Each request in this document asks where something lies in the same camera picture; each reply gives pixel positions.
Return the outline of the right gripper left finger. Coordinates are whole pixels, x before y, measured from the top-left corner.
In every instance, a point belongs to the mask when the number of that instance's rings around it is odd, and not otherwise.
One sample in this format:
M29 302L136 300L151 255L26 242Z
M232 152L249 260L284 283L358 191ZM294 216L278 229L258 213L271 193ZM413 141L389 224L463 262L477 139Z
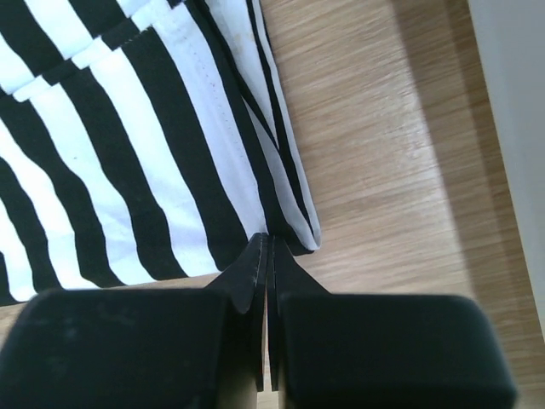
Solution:
M202 288L48 291L1 350L4 408L253 408L268 238Z

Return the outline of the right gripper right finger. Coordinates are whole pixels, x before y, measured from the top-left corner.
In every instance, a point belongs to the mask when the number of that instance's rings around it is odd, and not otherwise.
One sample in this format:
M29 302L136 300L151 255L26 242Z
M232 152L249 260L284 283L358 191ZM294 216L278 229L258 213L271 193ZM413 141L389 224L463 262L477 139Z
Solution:
M327 291L268 242L268 352L283 408L512 408L484 311L457 295Z

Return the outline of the black white striped tank top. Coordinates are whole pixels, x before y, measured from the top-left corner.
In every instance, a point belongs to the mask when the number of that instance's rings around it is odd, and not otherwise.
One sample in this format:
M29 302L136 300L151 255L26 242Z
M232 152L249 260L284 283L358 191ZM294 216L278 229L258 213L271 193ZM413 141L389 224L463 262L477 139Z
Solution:
M1 303L320 247L257 1L1 4Z

